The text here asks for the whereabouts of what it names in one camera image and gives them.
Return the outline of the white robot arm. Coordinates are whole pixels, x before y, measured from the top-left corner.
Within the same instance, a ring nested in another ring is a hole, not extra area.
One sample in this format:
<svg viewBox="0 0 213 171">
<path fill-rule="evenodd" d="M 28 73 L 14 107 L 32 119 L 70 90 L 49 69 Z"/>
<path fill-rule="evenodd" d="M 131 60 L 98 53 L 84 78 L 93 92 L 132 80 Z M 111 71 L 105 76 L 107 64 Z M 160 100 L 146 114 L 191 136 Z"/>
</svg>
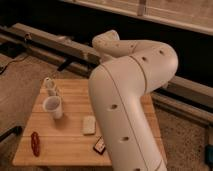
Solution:
<svg viewBox="0 0 213 171">
<path fill-rule="evenodd" d="M 101 63 L 89 96 L 114 171 L 167 171 L 144 114 L 141 97 L 175 75 L 178 57 L 168 44 L 122 40 L 110 30 L 92 40 Z"/>
</svg>

